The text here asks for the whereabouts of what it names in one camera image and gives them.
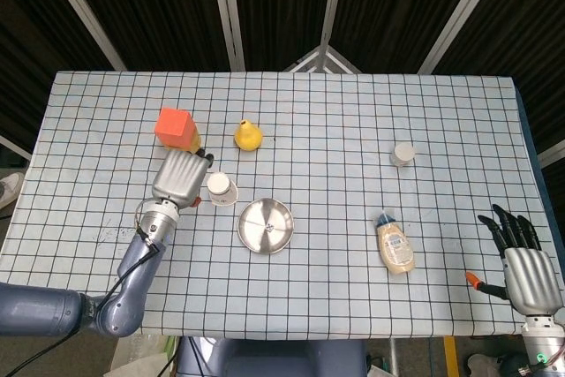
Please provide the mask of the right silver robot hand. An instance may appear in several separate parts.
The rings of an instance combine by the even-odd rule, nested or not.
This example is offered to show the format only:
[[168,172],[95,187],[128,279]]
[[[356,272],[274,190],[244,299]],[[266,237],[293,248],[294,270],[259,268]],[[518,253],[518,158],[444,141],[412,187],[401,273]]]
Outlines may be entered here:
[[492,205],[499,220],[479,215],[491,232],[501,258],[503,286],[485,283],[472,272],[465,277],[474,290],[508,300],[523,316],[553,316],[564,307],[552,261],[542,250],[532,223],[522,215],[512,215]]

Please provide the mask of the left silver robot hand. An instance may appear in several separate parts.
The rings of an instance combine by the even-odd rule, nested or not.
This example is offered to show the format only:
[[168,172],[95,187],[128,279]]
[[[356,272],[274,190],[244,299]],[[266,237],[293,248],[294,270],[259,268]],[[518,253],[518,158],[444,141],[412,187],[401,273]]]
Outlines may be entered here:
[[197,207],[200,188],[214,156],[200,148],[195,154],[172,149],[159,169],[152,186],[154,198],[170,200],[179,210]]

